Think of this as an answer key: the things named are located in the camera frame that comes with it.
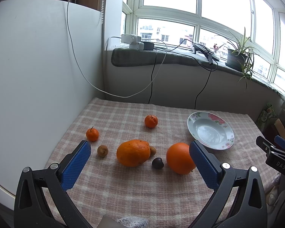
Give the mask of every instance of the plate rim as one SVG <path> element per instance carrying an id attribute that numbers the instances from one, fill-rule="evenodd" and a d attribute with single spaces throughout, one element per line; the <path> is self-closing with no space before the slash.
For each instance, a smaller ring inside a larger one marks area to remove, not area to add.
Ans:
<path id="1" fill-rule="evenodd" d="M 217 116 L 218 118 L 222 119 L 220 116 L 218 116 L 218 115 L 216 115 L 216 114 L 213 114 L 213 113 L 211 113 L 211 112 L 205 112 L 205 111 L 198 111 L 198 112 L 204 112 L 204 113 L 212 114 L 212 115 L 215 115 L 215 116 Z M 189 117 L 190 117 L 191 115 L 193 115 L 194 113 L 198 113 L 198 112 L 193 112 L 193 113 L 190 114 L 190 115 L 188 116 L 188 118 L 187 118 L 187 128 L 188 128 L 188 130 L 189 130 L 189 133 L 191 134 L 191 136 L 192 136 L 194 139 L 196 139 L 196 138 L 192 135 L 192 133 L 191 133 L 191 131 L 190 131 L 190 129 L 189 129 L 188 121 L 189 121 Z M 230 127 L 230 129 L 231 129 L 231 131 L 232 131 L 232 134 L 233 134 L 233 143 L 232 143 L 228 148 L 215 149 L 215 148 L 209 147 L 208 145 L 205 145 L 203 142 L 200 141 L 200 143 L 201 143 L 203 146 L 205 146 L 205 147 L 207 147 L 207 148 L 209 148 L 209 149 L 218 150 L 218 151 L 223 151 L 223 150 L 226 150 L 226 149 L 229 149 L 229 148 L 232 147 L 232 145 L 234 144 L 234 141 L 235 141 L 233 129 L 231 128 L 231 126 L 229 125 L 228 122 L 226 122 L 224 119 L 222 119 L 222 120 L 225 122 L 225 124 L 227 124 L 227 125 Z"/>

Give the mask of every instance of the white power plug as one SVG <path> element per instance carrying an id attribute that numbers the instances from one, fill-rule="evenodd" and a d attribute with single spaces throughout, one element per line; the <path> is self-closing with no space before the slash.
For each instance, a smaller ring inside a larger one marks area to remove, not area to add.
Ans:
<path id="1" fill-rule="evenodd" d="M 134 34 L 122 34 L 122 43 L 129 44 L 130 49 L 143 50 L 144 48 L 141 37 Z"/>

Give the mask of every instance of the black fruit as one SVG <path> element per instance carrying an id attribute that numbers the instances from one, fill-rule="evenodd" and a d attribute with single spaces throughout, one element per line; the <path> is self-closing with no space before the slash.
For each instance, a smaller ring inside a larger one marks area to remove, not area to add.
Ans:
<path id="1" fill-rule="evenodd" d="M 161 169 L 163 168 L 164 164 L 163 164 L 163 160 L 161 158 L 155 158 L 153 161 L 152 161 L 152 166 L 153 168 L 155 169 Z"/>

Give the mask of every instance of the floral plate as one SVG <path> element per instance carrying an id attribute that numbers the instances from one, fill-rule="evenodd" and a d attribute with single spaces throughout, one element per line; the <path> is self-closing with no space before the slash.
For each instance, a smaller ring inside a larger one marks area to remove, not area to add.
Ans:
<path id="1" fill-rule="evenodd" d="M 225 150 L 234 142 L 232 128 L 220 117 L 209 112 L 194 112 L 187 120 L 190 134 L 204 146 Z"/>

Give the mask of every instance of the blue gripper pad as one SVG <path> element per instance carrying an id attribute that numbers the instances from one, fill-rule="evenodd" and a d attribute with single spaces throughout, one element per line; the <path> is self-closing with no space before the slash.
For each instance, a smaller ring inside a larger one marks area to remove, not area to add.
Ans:
<path id="1" fill-rule="evenodd" d="M 277 135 L 274 138 L 274 142 L 285 150 L 285 140 L 281 136 Z"/>
<path id="2" fill-rule="evenodd" d="M 61 187 L 64 191 L 73 188 L 90 155 L 91 146 L 90 143 L 86 141 L 62 172 Z"/>
<path id="3" fill-rule="evenodd" d="M 198 140 L 190 143 L 189 153 L 207 187 L 217 190 L 222 178 L 222 169 L 218 159 L 208 153 Z"/>

